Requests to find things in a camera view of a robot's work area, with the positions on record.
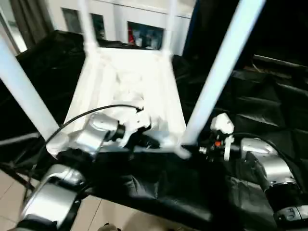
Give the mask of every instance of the black tablecloth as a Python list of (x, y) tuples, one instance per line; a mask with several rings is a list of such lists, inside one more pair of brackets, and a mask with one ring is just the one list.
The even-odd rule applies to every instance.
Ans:
[[(84, 62), (82, 36), (55, 31), (17, 59), (58, 123), (63, 123)], [(135, 49), (120, 42), (100, 41), (104, 47)], [(186, 122), (206, 75), (179, 56), (173, 67)], [(308, 100), (304, 76), (282, 79), (269, 74), (234, 71), (212, 117), (226, 112), (235, 131), (250, 132), (274, 142), (288, 158), (306, 190)], [(0, 140), (36, 131), (3, 83), (0, 83)], [(208, 135), (206, 125), (200, 139)], [(0, 166), (27, 173), (36, 161), (42, 138), (0, 146)], [(35, 175), (40, 178), (56, 163), (47, 154)], [(93, 166), (92, 194), (201, 230), (275, 230), (272, 210), (254, 182), (250, 168), (240, 162), (207, 164), (175, 154), (100, 154)]]

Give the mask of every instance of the cabinet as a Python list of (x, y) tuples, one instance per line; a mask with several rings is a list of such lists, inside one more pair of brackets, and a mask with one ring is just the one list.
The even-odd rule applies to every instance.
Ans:
[[(81, 33), (77, 0), (46, 0), (56, 29)], [(179, 0), (172, 38), (182, 55), (196, 0)], [(160, 49), (167, 23), (168, 0), (89, 0), (96, 36)]]

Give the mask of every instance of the curtain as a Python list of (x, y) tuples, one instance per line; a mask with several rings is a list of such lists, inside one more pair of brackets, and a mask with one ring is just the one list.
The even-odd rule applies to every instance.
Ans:
[(10, 0), (10, 2), (17, 26), (28, 49), (53, 31), (44, 0)]

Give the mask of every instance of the black fabric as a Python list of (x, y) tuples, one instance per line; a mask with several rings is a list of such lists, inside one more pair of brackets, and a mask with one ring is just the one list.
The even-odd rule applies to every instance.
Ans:
[[(101, 46), (136, 48), (120, 42)], [(58, 123), (66, 116), (83, 62), (82, 36), (55, 31), (18, 61)], [(206, 75), (194, 75), (191, 65), (173, 58), (180, 100), (188, 121)], [(285, 155), (302, 188), (308, 187), (308, 91), (304, 75), (282, 79), (268, 74), (235, 71), (211, 117), (226, 112), (236, 131), (250, 132), (274, 142)], [(0, 84), (0, 140), (35, 131), (34, 126)], [(208, 136), (206, 125), (200, 139)], [(0, 166), (27, 173), (36, 161), (42, 139), (0, 147)], [(46, 152), (37, 167), (39, 179), (56, 161)], [(246, 181), (250, 167), (240, 162), (209, 165), (194, 156), (107, 153), (95, 161), (91, 194), (175, 220), (200, 230), (275, 230), (264, 193)]]
[[(208, 73), (238, 0), (198, 0), (183, 56)], [(251, 65), (253, 56), (308, 66), (307, 1), (266, 1), (235, 68)]]

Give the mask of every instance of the white cabinet door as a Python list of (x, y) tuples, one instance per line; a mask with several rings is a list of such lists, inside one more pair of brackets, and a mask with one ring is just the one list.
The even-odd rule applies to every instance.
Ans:
[[(183, 17), (176, 17), (176, 23), (174, 28), (174, 34), (172, 38), (172, 50), (174, 54), (182, 55), (185, 40), (187, 36), (187, 31), (189, 27), (190, 19)], [(158, 13), (153, 11), (147, 11), (137, 8), (132, 8), (129, 6), (120, 6), (115, 5), (115, 29), (116, 29), (116, 37), (124, 43), (130, 42), (128, 29), (134, 29), (134, 26), (137, 27), (139, 25), (147, 25), (150, 26), (146, 32), (144, 32), (144, 28), (140, 29), (140, 33), (143, 33), (141, 39), (135, 38), (135, 43), (140, 46), (142, 43), (142, 47), (149, 47), (151, 42), (147, 42), (144, 45), (144, 40), (149, 38), (149, 34), (152, 34), (153, 30), (164, 31), (167, 25), (167, 14)], [(160, 38), (160, 34), (155, 32), (155, 40)]]
[[(77, 0), (46, 0), (55, 29), (80, 33), (77, 16)], [(89, 1), (96, 36), (106, 40), (117, 40), (115, 31), (114, 5), (102, 1)]]

